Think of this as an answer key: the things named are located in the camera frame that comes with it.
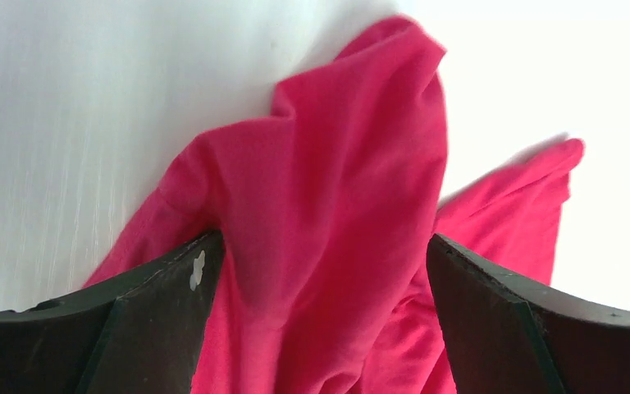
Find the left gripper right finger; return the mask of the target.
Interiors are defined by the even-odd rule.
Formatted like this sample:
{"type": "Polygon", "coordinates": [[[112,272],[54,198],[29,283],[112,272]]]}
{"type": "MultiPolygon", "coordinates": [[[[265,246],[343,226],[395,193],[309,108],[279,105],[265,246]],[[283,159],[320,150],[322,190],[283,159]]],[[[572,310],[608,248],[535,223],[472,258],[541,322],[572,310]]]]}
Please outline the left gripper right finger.
{"type": "Polygon", "coordinates": [[[460,393],[630,393],[630,311],[503,268],[436,234],[427,272],[460,393]]]}

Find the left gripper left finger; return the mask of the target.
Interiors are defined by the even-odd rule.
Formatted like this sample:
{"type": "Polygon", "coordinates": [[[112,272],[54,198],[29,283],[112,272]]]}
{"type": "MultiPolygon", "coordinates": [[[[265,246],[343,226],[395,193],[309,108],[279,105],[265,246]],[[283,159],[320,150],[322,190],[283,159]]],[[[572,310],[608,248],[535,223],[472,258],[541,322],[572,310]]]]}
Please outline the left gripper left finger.
{"type": "Polygon", "coordinates": [[[226,255],[210,231],[103,282],[0,312],[0,393],[188,393],[226,255]]]}

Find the magenta t-shirt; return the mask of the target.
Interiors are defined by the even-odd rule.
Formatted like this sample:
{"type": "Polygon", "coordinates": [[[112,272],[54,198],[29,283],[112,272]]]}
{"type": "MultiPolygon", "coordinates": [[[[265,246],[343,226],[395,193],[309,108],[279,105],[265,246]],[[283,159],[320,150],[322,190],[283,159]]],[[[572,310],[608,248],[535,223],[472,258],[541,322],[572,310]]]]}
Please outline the magenta t-shirt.
{"type": "Polygon", "coordinates": [[[226,260],[195,393],[453,393],[426,270],[440,232],[549,283],[579,139],[444,204],[444,49],[402,16],[282,80],[263,118],[197,137],[88,280],[210,228],[226,260]]]}

